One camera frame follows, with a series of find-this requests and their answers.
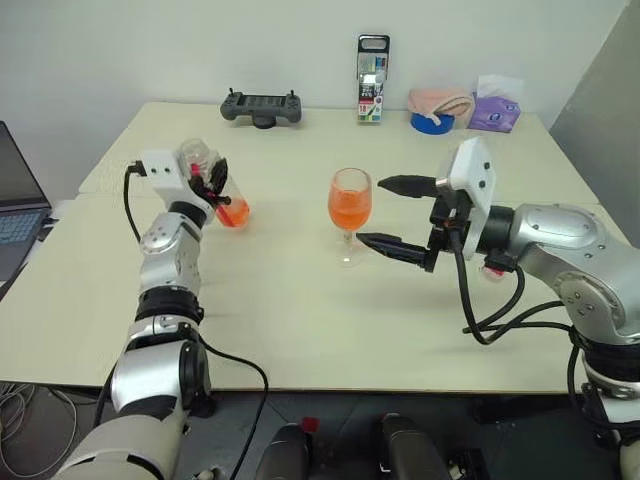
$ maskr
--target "blue tape roll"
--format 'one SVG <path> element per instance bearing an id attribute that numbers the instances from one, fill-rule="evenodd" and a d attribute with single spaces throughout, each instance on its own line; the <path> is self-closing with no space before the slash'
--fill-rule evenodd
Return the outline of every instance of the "blue tape roll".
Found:
<path id="1" fill-rule="evenodd" d="M 453 122 L 455 121 L 453 115 L 436 116 L 440 119 L 440 125 L 436 125 L 433 120 L 424 115 L 413 113 L 411 115 L 411 126 L 419 132 L 428 133 L 429 135 L 442 135 L 453 128 Z"/>

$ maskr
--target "purple tissue box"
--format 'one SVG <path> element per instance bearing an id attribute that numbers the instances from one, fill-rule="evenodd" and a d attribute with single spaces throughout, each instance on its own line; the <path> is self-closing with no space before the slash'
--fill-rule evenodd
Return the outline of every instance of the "purple tissue box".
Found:
<path id="1" fill-rule="evenodd" d="M 511 131 L 520 116 L 520 107 L 516 102 L 502 97 L 476 98 L 475 92 L 473 97 L 476 109 L 467 128 L 505 133 Z"/>

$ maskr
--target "laptop screen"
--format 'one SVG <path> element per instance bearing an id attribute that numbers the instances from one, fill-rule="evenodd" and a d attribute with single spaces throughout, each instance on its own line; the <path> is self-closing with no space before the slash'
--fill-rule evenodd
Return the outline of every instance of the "laptop screen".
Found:
<path id="1" fill-rule="evenodd" d="M 0 122 L 0 211 L 47 206 L 49 202 L 6 124 Z"/>

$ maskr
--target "orange liquid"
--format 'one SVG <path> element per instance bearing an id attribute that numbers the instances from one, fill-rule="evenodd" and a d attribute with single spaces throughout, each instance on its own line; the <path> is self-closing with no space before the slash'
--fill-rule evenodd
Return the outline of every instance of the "orange liquid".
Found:
<path id="1" fill-rule="evenodd" d="M 356 192 L 332 188 L 329 193 L 329 216 L 336 226 L 357 230 L 365 224 L 371 213 L 371 190 Z"/>
<path id="2" fill-rule="evenodd" d="M 225 227 L 243 227 L 249 221 L 249 204 L 244 198 L 232 198 L 229 205 L 220 205 L 216 217 Z"/>

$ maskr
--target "remote controller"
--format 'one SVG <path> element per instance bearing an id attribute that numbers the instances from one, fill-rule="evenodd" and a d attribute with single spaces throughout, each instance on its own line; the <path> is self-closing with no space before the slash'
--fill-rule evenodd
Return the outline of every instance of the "remote controller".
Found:
<path id="1" fill-rule="evenodd" d="M 235 120 L 238 115 L 251 115 L 256 128 L 271 128 L 276 124 L 276 117 L 284 117 L 291 123 L 302 118 L 300 97 L 293 90 L 284 96 L 244 95 L 229 89 L 229 95 L 220 105 L 220 113 L 225 120 Z"/>

